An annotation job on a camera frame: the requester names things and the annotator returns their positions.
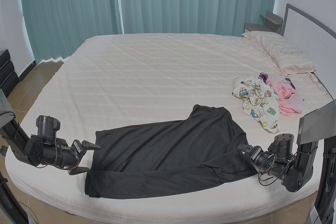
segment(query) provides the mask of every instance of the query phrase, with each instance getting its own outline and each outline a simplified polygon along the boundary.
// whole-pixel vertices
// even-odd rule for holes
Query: tiled floor
[[[41,63],[36,66],[26,78],[19,83],[8,96],[8,101],[12,108],[15,110],[16,117],[19,122],[25,117],[27,111],[35,102],[37,96],[53,77],[57,70],[62,65],[62,62],[47,62]],[[0,136],[0,148],[2,145],[6,145],[6,142]],[[56,209],[44,202],[37,200],[36,198],[29,196],[28,194],[20,191],[11,182],[5,168],[5,158],[0,156],[0,171],[8,178],[8,185],[15,195],[16,199],[25,205],[28,205],[36,214],[40,224],[93,224],[96,222],[82,219],[76,216],[71,216],[59,209]],[[310,205],[316,198],[316,194],[311,195],[303,200],[297,201],[293,204],[285,206],[272,213],[264,216],[236,222],[235,224],[302,224],[308,216]],[[0,210],[0,224],[10,224],[4,213]]]

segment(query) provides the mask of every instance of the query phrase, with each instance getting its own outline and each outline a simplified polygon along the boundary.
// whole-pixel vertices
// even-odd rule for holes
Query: black t-shirt
[[[96,132],[85,194],[132,199],[208,189],[256,174],[237,150],[246,133],[224,107],[195,105],[186,120]]]

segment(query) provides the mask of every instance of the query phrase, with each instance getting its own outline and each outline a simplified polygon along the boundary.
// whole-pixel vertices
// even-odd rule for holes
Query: mattress
[[[269,55],[242,37],[211,34],[124,34],[87,39],[44,87],[22,121],[36,134],[36,117],[61,121],[57,137],[95,142],[95,131],[127,125],[183,120],[195,104],[221,107],[264,150],[274,139],[243,113],[231,95],[236,77],[265,72],[281,78]],[[281,133],[296,136],[299,118],[331,98],[313,74],[289,75],[304,99],[302,114],[280,116]],[[290,193],[278,180],[264,187],[258,177],[192,193],[144,199],[90,198],[86,174],[69,176],[54,167],[37,169],[8,151],[6,169],[22,191],[69,213],[104,223],[229,223],[257,217],[309,196],[318,189],[323,146],[312,179]],[[91,167],[92,151],[81,166]]]

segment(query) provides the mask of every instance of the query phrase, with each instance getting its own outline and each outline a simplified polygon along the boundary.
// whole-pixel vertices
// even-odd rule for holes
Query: label
[[[74,143],[73,143],[74,145],[75,145],[75,147],[77,148],[77,151],[78,151],[78,153],[81,153],[81,149],[80,149],[80,147],[77,145],[77,142],[76,141],[74,141]]]
[[[254,160],[258,156],[258,154],[260,153],[260,151],[261,151],[261,147],[259,147],[258,150],[253,154],[252,160]]]

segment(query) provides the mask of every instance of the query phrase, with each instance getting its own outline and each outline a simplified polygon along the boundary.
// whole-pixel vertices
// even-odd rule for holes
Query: cartoon print clothing
[[[249,75],[236,78],[232,95],[243,99],[244,113],[258,121],[264,129],[272,133],[280,131],[277,92],[264,83],[261,77]]]
[[[289,116],[295,112],[302,113],[303,100],[288,81],[267,79],[268,85],[277,92],[281,114]]]

